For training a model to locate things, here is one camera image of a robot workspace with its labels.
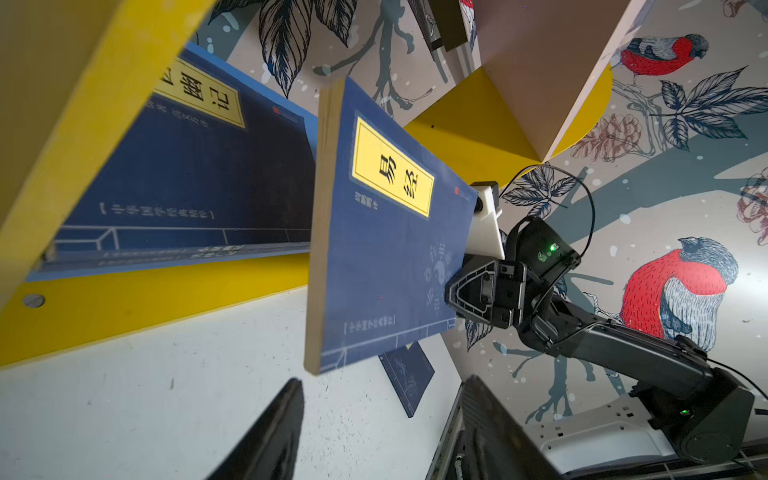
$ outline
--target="small blue book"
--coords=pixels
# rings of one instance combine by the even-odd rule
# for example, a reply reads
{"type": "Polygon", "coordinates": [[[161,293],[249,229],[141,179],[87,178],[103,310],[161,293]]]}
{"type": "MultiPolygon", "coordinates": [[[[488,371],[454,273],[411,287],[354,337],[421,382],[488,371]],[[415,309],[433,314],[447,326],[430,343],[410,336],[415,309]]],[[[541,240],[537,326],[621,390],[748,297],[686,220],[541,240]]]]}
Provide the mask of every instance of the small blue book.
{"type": "Polygon", "coordinates": [[[397,398],[410,419],[416,413],[424,391],[435,375],[435,369],[429,363],[419,342],[414,342],[410,347],[401,346],[392,352],[383,353],[379,355],[379,360],[382,361],[389,381],[395,387],[397,398]]]}
{"type": "Polygon", "coordinates": [[[477,193],[349,78],[320,93],[304,367],[318,374],[455,325],[445,283],[477,193]]]}
{"type": "Polygon", "coordinates": [[[316,118],[278,97],[188,45],[61,226],[41,271],[308,251],[316,118]]]}

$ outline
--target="white surface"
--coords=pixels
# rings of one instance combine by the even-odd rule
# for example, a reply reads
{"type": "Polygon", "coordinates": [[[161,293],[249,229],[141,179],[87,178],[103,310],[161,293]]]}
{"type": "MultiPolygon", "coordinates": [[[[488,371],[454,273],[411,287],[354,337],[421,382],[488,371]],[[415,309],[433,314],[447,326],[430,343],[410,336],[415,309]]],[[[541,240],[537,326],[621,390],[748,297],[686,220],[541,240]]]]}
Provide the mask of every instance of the white surface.
{"type": "Polygon", "coordinates": [[[460,383],[440,336],[409,419],[376,357],[304,371],[305,313],[303,288],[1,371],[0,478],[206,478],[291,376],[294,478],[424,478],[460,383]]]}
{"type": "Polygon", "coordinates": [[[480,200],[482,200],[482,210],[472,215],[466,253],[503,260],[504,246],[502,245],[502,236],[498,232],[498,218],[502,215],[502,209],[496,210],[492,188],[472,188],[478,191],[480,200]]]}
{"type": "Polygon", "coordinates": [[[650,413],[643,403],[625,393],[613,402],[561,420],[527,423],[523,431],[552,466],[565,473],[593,465],[659,461],[675,455],[664,433],[652,429],[648,420],[650,413]]]}

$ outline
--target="screw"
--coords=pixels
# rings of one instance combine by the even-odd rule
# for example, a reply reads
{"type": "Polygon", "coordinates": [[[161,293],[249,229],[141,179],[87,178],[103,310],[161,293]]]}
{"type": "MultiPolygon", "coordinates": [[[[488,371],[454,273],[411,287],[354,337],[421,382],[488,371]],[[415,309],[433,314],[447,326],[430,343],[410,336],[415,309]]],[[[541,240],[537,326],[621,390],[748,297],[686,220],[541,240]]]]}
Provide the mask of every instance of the screw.
{"type": "Polygon", "coordinates": [[[38,308],[43,306],[43,303],[45,303],[45,297],[38,293],[30,293],[24,297],[23,302],[24,306],[28,306],[29,308],[38,308]]]}

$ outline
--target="white panel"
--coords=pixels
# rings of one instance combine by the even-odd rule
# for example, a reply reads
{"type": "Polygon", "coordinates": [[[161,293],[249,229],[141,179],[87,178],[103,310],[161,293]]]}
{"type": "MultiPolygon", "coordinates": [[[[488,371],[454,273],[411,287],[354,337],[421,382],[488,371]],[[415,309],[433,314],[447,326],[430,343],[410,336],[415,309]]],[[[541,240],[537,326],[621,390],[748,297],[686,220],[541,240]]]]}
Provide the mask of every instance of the white panel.
{"type": "Polygon", "coordinates": [[[409,419],[378,358],[306,373],[305,316],[302,288],[0,372],[0,478],[205,478],[291,376],[294,478],[422,478],[460,383],[440,336],[409,419]]]}

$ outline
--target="book edge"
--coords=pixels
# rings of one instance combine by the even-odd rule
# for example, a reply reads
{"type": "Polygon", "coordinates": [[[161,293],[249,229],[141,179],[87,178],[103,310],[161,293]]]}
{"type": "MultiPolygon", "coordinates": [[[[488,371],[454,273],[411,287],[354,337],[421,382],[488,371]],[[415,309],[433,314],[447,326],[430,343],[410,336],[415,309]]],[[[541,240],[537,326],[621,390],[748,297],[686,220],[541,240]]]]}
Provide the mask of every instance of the book edge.
{"type": "Polygon", "coordinates": [[[326,279],[328,246],[336,178],[336,153],[339,145],[341,107],[346,77],[320,91],[318,107],[317,165],[313,198],[312,233],[310,236],[310,281],[306,298],[306,336],[304,369],[320,373],[320,353],[326,313],[326,279]]]}

